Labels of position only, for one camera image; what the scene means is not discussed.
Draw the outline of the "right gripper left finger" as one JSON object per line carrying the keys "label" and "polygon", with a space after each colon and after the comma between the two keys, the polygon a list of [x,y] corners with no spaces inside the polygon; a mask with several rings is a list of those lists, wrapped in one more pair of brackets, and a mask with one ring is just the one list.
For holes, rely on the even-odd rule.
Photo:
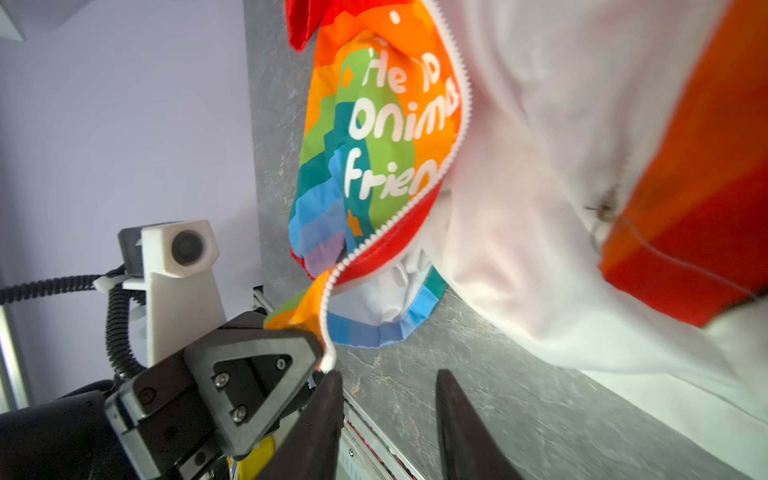
{"label": "right gripper left finger", "polygon": [[320,382],[262,479],[333,480],[344,420],[343,378],[333,370]]}

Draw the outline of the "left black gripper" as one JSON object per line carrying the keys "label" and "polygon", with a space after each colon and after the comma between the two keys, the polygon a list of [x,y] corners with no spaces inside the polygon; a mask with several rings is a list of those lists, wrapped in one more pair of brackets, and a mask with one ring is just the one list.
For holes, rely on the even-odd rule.
{"label": "left black gripper", "polygon": [[322,354],[307,332],[217,329],[122,384],[105,414],[139,479],[229,479],[308,403]]}

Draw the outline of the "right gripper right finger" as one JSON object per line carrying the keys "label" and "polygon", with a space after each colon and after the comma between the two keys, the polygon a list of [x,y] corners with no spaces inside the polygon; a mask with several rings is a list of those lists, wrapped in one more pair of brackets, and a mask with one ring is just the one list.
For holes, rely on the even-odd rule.
{"label": "right gripper right finger", "polygon": [[437,436],[444,479],[521,480],[450,370],[437,373]]}

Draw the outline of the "rainbow red kids jacket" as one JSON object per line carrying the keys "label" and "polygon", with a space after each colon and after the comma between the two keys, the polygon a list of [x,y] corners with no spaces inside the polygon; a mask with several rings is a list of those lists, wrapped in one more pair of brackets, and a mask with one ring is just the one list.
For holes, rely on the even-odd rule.
{"label": "rainbow red kids jacket", "polygon": [[269,315],[324,354],[446,290],[767,475],[763,1],[289,1],[314,49]]}

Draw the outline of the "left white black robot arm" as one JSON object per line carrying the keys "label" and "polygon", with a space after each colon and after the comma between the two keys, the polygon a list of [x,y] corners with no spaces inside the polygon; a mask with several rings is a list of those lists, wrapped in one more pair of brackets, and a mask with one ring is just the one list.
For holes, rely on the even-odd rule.
{"label": "left white black robot arm", "polygon": [[300,331],[219,329],[114,393],[90,391],[1,418],[5,479],[218,476],[306,399],[322,355]]}

